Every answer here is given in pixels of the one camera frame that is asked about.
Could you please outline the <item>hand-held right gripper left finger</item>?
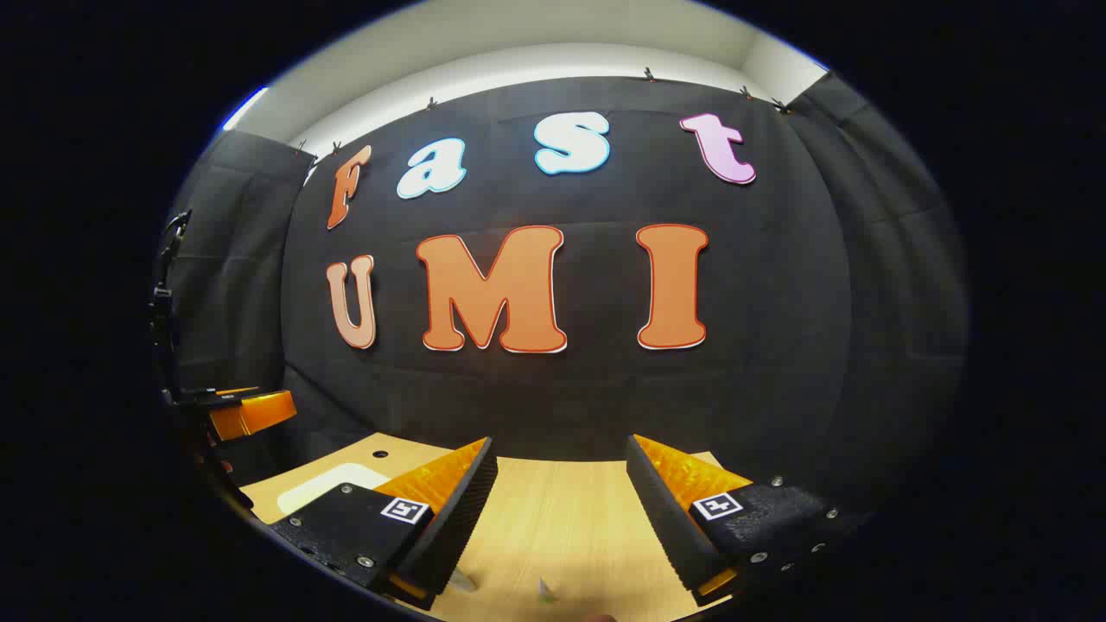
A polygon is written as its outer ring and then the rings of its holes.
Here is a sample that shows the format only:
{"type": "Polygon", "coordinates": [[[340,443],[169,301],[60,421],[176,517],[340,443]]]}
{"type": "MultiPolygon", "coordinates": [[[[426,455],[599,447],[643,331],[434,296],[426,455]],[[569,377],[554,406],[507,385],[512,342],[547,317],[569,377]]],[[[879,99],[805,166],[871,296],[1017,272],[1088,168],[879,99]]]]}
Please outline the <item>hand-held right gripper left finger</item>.
{"type": "Polygon", "coordinates": [[[342,476],[270,528],[335,574],[429,610],[450,582],[497,475],[493,440],[483,437],[384,484],[342,476]]]}

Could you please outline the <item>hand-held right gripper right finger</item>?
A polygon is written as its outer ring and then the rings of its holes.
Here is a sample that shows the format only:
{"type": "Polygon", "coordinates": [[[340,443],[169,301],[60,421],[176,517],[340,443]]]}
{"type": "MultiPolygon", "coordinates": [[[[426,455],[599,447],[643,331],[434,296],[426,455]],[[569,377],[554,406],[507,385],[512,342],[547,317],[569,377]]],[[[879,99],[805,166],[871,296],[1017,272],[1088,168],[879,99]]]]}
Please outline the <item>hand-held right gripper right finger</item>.
{"type": "Polygon", "coordinates": [[[851,539],[865,514],[781,478],[757,483],[632,435],[626,470],[664,554],[699,607],[766,594],[851,539]]]}

